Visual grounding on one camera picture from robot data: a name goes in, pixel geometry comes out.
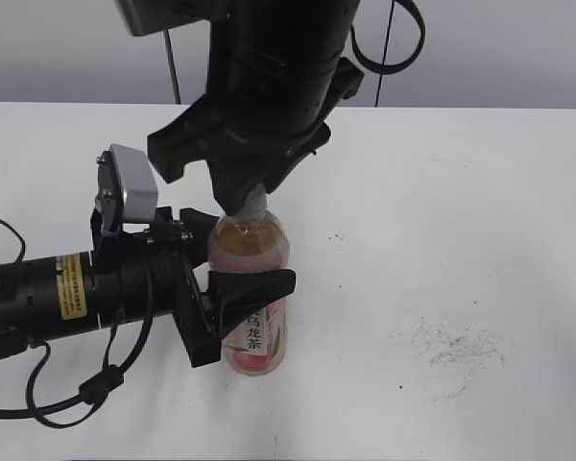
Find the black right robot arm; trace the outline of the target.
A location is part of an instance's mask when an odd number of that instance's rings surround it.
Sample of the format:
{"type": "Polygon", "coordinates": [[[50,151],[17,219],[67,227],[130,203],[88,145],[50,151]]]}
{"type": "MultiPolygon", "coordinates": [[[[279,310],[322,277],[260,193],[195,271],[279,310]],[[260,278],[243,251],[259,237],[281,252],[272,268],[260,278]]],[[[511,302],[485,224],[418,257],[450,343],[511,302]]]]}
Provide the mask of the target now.
{"type": "Polygon", "coordinates": [[[342,53],[356,1],[227,1],[211,22],[204,94],[148,137],[165,182],[206,163],[216,202],[237,213],[272,193],[330,138],[327,116],[363,73],[342,53]]]}

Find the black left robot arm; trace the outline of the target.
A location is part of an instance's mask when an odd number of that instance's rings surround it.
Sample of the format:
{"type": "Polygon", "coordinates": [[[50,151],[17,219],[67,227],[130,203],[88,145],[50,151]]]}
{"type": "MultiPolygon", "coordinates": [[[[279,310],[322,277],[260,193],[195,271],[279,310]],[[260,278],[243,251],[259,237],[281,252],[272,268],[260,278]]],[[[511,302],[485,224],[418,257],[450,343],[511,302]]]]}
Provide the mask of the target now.
{"type": "Polygon", "coordinates": [[[201,290],[194,271],[207,261],[217,221],[193,208],[175,219],[163,206],[147,229],[108,237],[93,212],[92,251],[0,265],[0,360],[39,341],[152,314],[173,316],[192,367],[219,361],[223,340],[256,311],[292,294],[296,275],[211,271],[201,290]]]}

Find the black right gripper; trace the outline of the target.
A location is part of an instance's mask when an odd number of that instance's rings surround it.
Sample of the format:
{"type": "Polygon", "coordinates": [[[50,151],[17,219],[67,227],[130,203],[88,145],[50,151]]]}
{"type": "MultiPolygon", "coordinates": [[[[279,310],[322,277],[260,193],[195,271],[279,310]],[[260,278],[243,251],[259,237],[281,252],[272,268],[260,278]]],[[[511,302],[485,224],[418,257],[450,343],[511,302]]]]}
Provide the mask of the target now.
{"type": "Polygon", "coordinates": [[[168,183],[180,179],[187,164],[205,161],[215,201],[226,215],[234,216],[253,187],[262,182],[269,192],[275,190],[329,138],[330,129],[323,121],[296,136],[241,129],[205,95],[167,126],[150,133],[147,153],[168,183]]]}

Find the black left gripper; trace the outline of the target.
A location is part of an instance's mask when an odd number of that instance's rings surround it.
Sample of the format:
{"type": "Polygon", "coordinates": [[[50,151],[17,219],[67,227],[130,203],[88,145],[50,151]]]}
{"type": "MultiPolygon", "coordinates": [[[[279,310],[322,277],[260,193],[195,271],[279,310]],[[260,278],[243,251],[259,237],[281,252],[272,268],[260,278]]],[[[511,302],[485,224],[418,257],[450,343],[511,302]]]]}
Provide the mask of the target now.
{"type": "Polygon", "coordinates": [[[123,228],[113,236],[100,230],[100,215],[90,218],[93,293],[102,327],[142,323],[139,336],[121,369],[129,369],[142,353],[157,316],[173,317],[190,364],[194,368],[221,358],[221,340],[271,303],[291,295],[296,273],[277,269],[261,273],[208,273],[202,293],[194,270],[207,262],[208,239],[220,217],[183,208],[156,209],[143,231],[123,228]]]}

